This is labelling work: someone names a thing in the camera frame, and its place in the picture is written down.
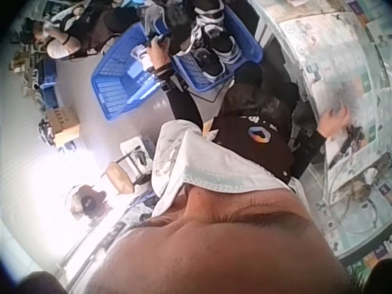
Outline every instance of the blue plastic basket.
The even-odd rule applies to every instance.
[[[40,92],[47,109],[59,107],[54,86],[41,89]]]
[[[244,62],[254,61],[259,63],[263,58],[263,51],[260,45],[247,30],[243,22],[228,6],[225,8],[224,25],[227,32],[234,37],[238,46],[242,49],[243,55],[235,64],[226,65],[226,74],[222,78],[216,80],[214,83],[208,81],[191,54],[175,56],[173,58],[178,68],[178,72],[185,79],[187,84],[198,92],[207,92],[227,81],[233,76],[234,71]],[[155,23],[155,27],[159,33],[167,33],[162,19]]]
[[[43,88],[53,86],[57,82],[56,61],[52,58],[43,59]]]
[[[108,120],[137,108],[160,84],[130,56],[147,41],[143,26],[135,23],[107,51],[91,77],[91,84]]]

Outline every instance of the wristwatch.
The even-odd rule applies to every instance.
[[[174,81],[171,80],[171,78],[169,78],[168,80],[160,81],[160,85],[162,87],[162,90],[164,90],[164,92],[169,92],[172,89],[177,88],[176,84],[174,83]]]

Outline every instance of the black sleeve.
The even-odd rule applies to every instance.
[[[326,138],[315,131],[304,143],[301,144],[294,152],[294,164],[291,168],[291,175],[299,179],[305,172],[313,157],[320,151]]]
[[[196,124],[203,130],[203,120],[197,109],[196,103],[186,90],[181,91],[170,81],[174,70],[171,66],[166,65],[157,70],[157,77],[164,83],[171,83],[172,86],[166,91],[171,110],[175,119],[183,119]]]

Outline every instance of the person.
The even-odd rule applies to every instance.
[[[15,294],[67,294],[54,275],[47,271],[35,271],[15,287]]]
[[[209,130],[173,80],[168,45],[148,53],[175,117],[157,142],[152,218],[108,251],[86,288],[94,293],[351,293],[355,283],[312,221],[299,178],[327,137],[350,120],[327,112],[294,153],[293,83],[260,90],[259,65],[235,73]]]
[[[92,0],[78,17],[71,13],[71,25],[69,17],[56,24],[26,18],[20,33],[22,42],[44,43],[48,55],[54,59],[85,56],[90,49],[101,51],[108,40],[139,21],[134,7],[112,8],[106,2]]]

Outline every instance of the shoe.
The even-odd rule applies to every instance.
[[[207,48],[199,48],[192,55],[196,63],[203,71],[203,75],[211,82],[216,81],[226,72],[225,66],[214,52],[208,51]]]
[[[203,29],[207,45],[222,62],[234,64],[241,58],[241,49],[233,36],[228,35],[224,28],[216,24],[208,24]]]
[[[223,26],[225,19],[223,0],[194,0],[193,5],[200,26],[210,23]]]
[[[190,52],[195,52],[199,48],[205,48],[205,43],[203,39],[202,27],[196,23],[190,32],[190,37],[185,40],[180,45],[180,51],[176,54],[177,56],[182,56]]]
[[[145,72],[151,72],[154,68],[151,58],[147,53],[147,48],[144,45],[137,45],[130,52],[131,57],[135,58],[143,65]]]

